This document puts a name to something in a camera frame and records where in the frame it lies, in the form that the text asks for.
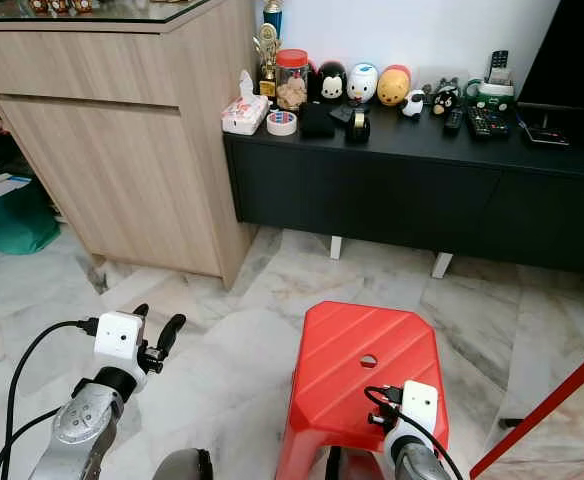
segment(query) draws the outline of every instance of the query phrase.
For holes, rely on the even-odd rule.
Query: white egg figurine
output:
[[[348,97],[357,103],[365,103],[376,92],[376,84],[379,81],[379,72],[369,63],[356,65],[348,77]]]
[[[423,103],[425,101],[425,92],[423,90],[412,90],[408,92],[405,99],[401,103],[401,112],[406,117],[418,120],[423,110]]]

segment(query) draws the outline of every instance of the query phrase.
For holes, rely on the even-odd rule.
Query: console leg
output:
[[[434,262],[434,268],[432,269],[432,278],[443,278],[451,260],[451,253],[439,252]]]
[[[338,260],[341,258],[341,237],[336,237],[332,235],[332,242],[330,243],[330,258],[332,260]]]

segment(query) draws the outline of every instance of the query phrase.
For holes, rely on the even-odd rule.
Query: winnie the pooh figurine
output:
[[[379,78],[376,94],[386,107],[395,107],[410,91],[410,70],[405,65],[390,65]]]

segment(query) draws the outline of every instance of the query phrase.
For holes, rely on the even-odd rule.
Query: white wall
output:
[[[519,88],[559,0],[286,0],[284,48],[303,48],[317,67],[336,59],[446,66],[481,76],[494,50],[509,50]],[[257,25],[263,0],[255,0]]]

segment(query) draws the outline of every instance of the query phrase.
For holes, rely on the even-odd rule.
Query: stool hole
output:
[[[361,357],[361,366],[363,368],[374,368],[376,367],[377,359],[374,355],[363,355]]]

